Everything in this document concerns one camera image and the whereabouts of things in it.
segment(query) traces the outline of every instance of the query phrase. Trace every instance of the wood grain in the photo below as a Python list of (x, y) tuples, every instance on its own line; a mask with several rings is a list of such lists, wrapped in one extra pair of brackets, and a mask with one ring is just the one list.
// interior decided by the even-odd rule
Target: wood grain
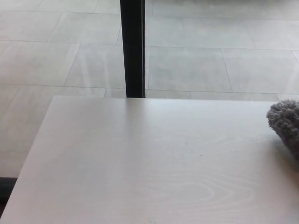
[(57, 97), (0, 224), (297, 224), (271, 104)]

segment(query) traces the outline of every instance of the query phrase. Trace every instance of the floor tile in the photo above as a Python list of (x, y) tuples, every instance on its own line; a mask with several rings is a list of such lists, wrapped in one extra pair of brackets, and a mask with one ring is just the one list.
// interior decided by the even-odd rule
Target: floor tile
[(248, 20), (246, 26), (257, 49), (299, 49), (299, 21)]
[(106, 98), (126, 98), (125, 89), (106, 89)]
[(278, 101), (276, 94), (263, 93), (191, 92), (191, 97), (203, 100)]
[(242, 21), (184, 18), (187, 47), (254, 48)]
[(153, 15), (154, 0), (145, 0), (145, 16)]
[(154, 0), (154, 16), (209, 17), (208, 0)]
[(98, 0), (43, 0), (38, 11), (93, 13)]
[(13, 100), (18, 87), (14, 85), (0, 85), (0, 119)]
[(0, 40), (47, 41), (61, 18), (52, 12), (0, 12)]
[(299, 51), (293, 51), (292, 52), (295, 58), (297, 59), (297, 62), (299, 63)]
[(117, 44), (120, 27), (120, 15), (65, 13), (50, 41)]
[(0, 83), (63, 85), (78, 49), (78, 44), (11, 42), (0, 57)]
[(4, 50), (8, 47), (10, 41), (0, 41), (0, 56), (4, 52)]
[(220, 50), (151, 48), (149, 89), (231, 91)]
[(42, 0), (0, 0), (1, 10), (35, 10)]
[(299, 64), (290, 51), (222, 51), (233, 91), (299, 94)]
[(0, 121), (0, 151), (28, 152), (55, 95), (103, 97), (105, 89), (20, 86)]
[(95, 13), (121, 14), (119, 0), (99, 0)]
[(19, 177), (28, 152), (0, 152), (0, 176)]
[(81, 46), (65, 85), (125, 88), (122, 47), (95, 44)]
[(191, 99), (189, 91), (162, 91), (162, 90), (146, 90), (146, 98), (161, 99)]
[(270, 19), (299, 20), (297, 0), (262, 0), (261, 3)]
[(180, 18), (150, 17), (146, 22), (148, 46), (184, 47), (184, 27)]
[(291, 94), (277, 94), (279, 100), (293, 99), (299, 100), (299, 95), (291, 95)]
[(213, 18), (269, 18), (259, 0), (210, 0), (209, 5)]

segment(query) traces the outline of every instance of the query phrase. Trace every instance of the tile grout line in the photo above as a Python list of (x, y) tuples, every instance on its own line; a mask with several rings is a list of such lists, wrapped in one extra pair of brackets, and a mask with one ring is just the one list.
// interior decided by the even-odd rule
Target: tile grout line
[[(38, 86), (38, 87), (69, 87), (69, 88), (84, 88), (84, 89), (116, 89), (116, 90), (124, 90), (124, 88), (107, 88), (107, 87), (88, 87), (88, 86), (70, 86), (70, 85), (42, 85), (42, 84), (0, 84), (6, 86)], [(158, 90), (158, 89), (147, 89), (149, 91), (170, 91), (170, 92), (204, 92), (204, 93), (233, 93), (233, 94), (262, 94), (262, 95), (294, 95), (299, 96), (299, 94), (295, 93), (265, 93), (265, 92), (225, 92), (225, 91), (191, 91), (191, 90)]]
[[(48, 13), (120, 15), (120, 14), (114, 14), (114, 13), (72, 12), (72, 11), (53, 11), (53, 10), (46, 11), (46, 10), (37, 10), (37, 9), (36, 10), (16, 10), (16, 9), (15, 10), (0, 10), (0, 12), (48, 12)], [(299, 20), (282, 20), (282, 19), (266, 19), (266, 18), (265, 19), (255, 19), (255, 18), (242, 18), (242, 17), (240, 17), (240, 18), (237, 18), (237, 17), (195, 17), (195, 16), (165, 16), (165, 15), (153, 15), (153, 16), (147, 16), (147, 17), (165, 17), (165, 18), (170, 17), (170, 18), (187, 18), (187, 19), (199, 19), (199, 20), (200, 19), (215, 19), (215, 20), (255, 20), (255, 21), (299, 21)]]
[(223, 60), (223, 63), (224, 63), (224, 67), (225, 67), (226, 74), (227, 74), (227, 76), (228, 76), (228, 81), (229, 81), (230, 88), (231, 88), (232, 92), (234, 92), (232, 83), (231, 83), (230, 78), (229, 78), (229, 75), (228, 75), (228, 69), (227, 69), (227, 67), (226, 67), (226, 63), (225, 63), (225, 60), (224, 60), (224, 56), (223, 56), (223, 51), (222, 51), (222, 49), (221, 49), (221, 56), (222, 56), (222, 60)]
[(58, 26), (59, 22), (61, 21), (63, 15), (64, 15), (64, 13), (61, 13), (61, 16), (60, 16), (59, 20), (57, 21), (55, 27), (53, 28), (51, 34), (49, 35), (49, 38), (48, 38), (48, 40), (47, 40), (47, 43), (49, 43), (49, 41), (51, 40), (51, 37), (53, 36), (53, 34), (54, 34), (55, 30), (56, 30), (56, 27)]
[(34, 10), (34, 12), (39, 12), (38, 8), (41, 6), (41, 4), (44, 2), (45, 0), (41, 0), (41, 2), (38, 4), (38, 6), (36, 7), (36, 9)]
[(70, 70), (69, 70), (69, 72), (67, 73), (67, 76), (66, 76), (65, 81), (64, 81), (64, 86), (65, 86), (65, 83), (67, 82), (67, 79), (68, 79), (70, 73), (71, 73), (71, 69), (72, 69), (73, 66), (74, 66), (74, 63), (75, 63), (75, 61), (76, 61), (76, 59), (77, 59), (77, 56), (78, 56), (78, 53), (79, 53), (80, 49), (81, 49), (81, 44), (79, 44), (78, 50), (77, 50), (76, 55), (75, 55), (74, 60), (73, 60), (73, 63), (71, 64)]
[(120, 38), (120, 33), (121, 33), (121, 27), (120, 27), (120, 30), (118, 31), (118, 36), (117, 36), (116, 46), (118, 46), (117, 43), (118, 43), (118, 39)]
[[(57, 41), (29, 41), (29, 40), (0, 40), (0, 42), (36, 42), (36, 43), (61, 43), (61, 44), (86, 44), (86, 45), (100, 45), (100, 46), (119, 46), (117, 44), (108, 43), (84, 43), (84, 42), (57, 42)], [(151, 48), (177, 48), (177, 49), (223, 49), (223, 50), (267, 50), (267, 51), (299, 51), (298, 49), (264, 49), (264, 48), (207, 48), (207, 47), (177, 47), (177, 46), (146, 46)]]
[(96, 4), (96, 6), (95, 6), (95, 8), (94, 8), (94, 11), (93, 11), (93, 13), (95, 13), (95, 10), (97, 9), (97, 7), (98, 7), (98, 4), (100, 3), (100, 0), (98, 0), (98, 2), (97, 2), (97, 4)]

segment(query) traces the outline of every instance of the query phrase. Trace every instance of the gray towel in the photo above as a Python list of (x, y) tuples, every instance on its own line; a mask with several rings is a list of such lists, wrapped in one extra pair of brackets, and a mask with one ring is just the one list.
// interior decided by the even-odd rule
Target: gray towel
[(269, 126), (299, 160), (299, 101), (284, 100), (273, 104), (267, 118)]

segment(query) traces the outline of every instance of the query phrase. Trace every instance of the gray fluffy object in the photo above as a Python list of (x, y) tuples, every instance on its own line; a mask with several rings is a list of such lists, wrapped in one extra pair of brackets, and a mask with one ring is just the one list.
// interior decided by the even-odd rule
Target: gray fluffy object
[(273, 104), (267, 113), (269, 126), (299, 159), (299, 101), (284, 100)]

